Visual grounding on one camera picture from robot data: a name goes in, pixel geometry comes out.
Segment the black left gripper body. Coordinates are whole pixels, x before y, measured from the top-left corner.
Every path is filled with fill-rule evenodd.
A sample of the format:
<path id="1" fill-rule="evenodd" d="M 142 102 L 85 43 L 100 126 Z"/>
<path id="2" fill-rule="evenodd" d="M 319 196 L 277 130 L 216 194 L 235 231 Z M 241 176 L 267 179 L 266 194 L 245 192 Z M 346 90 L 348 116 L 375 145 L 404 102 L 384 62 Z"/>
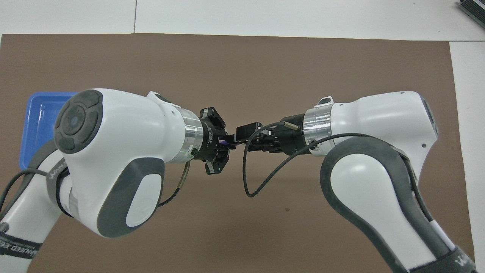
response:
<path id="1" fill-rule="evenodd" d="M 217 144 L 219 143 L 219 137 L 210 135 L 209 137 L 203 137 L 203 141 L 199 152 L 197 153 L 197 159 L 205 160 L 205 152 L 208 150 L 217 150 Z"/>

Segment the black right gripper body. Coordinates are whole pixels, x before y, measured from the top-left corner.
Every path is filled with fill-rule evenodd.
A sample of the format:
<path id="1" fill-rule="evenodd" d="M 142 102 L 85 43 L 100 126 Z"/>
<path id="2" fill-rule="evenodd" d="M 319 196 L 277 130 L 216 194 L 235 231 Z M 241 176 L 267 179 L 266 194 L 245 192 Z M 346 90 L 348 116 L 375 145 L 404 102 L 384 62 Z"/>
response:
<path id="1" fill-rule="evenodd" d="M 291 155 L 302 147 L 305 147 L 307 143 L 305 142 L 305 137 L 302 132 L 304 116 L 305 114 L 298 114 L 282 118 L 281 121 L 295 124 L 299 129 L 295 131 L 284 126 L 276 126 L 274 129 L 270 130 L 272 136 L 267 135 L 263 137 L 262 142 L 271 145 L 263 147 L 262 151 L 270 153 L 283 152 L 287 155 Z"/>

